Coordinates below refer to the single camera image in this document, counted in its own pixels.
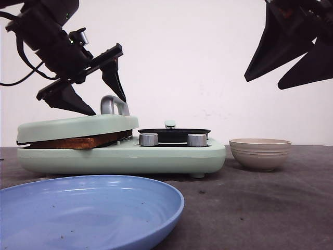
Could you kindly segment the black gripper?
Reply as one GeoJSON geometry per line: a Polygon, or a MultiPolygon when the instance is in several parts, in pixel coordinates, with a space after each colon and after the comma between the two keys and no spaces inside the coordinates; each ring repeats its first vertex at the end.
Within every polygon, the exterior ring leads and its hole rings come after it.
{"type": "Polygon", "coordinates": [[[279,89],[332,78],[332,1],[266,1],[265,28],[244,77],[252,81],[299,56],[279,89]]]}
{"type": "Polygon", "coordinates": [[[40,90],[38,100],[45,100],[52,108],[58,108],[88,116],[96,115],[93,109],[77,95],[72,84],[85,82],[86,76],[96,70],[102,71],[103,81],[112,89],[119,99],[126,103],[124,90],[118,74],[118,58],[123,55],[118,43],[97,57],[87,51],[76,40],[76,32],[69,33],[69,51],[64,58],[54,63],[46,63],[49,69],[59,77],[54,83],[40,90]]]}

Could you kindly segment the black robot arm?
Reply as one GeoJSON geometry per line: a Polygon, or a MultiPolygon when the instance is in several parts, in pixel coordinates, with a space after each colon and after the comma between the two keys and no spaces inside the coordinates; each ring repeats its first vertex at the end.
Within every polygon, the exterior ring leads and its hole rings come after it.
{"type": "Polygon", "coordinates": [[[63,25],[79,8],[79,1],[23,1],[20,14],[14,16],[1,12],[1,17],[10,20],[7,31],[16,34],[17,51],[21,59],[42,77],[27,59],[23,46],[26,44],[55,73],[53,83],[41,89],[36,98],[44,100],[51,108],[59,108],[93,116],[95,112],[77,95],[72,84],[85,82],[86,76],[102,71],[102,80],[123,102],[126,97],[118,75],[118,58],[122,46],[116,44],[97,57],[85,49],[85,29],[67,33],[63,25]]]}

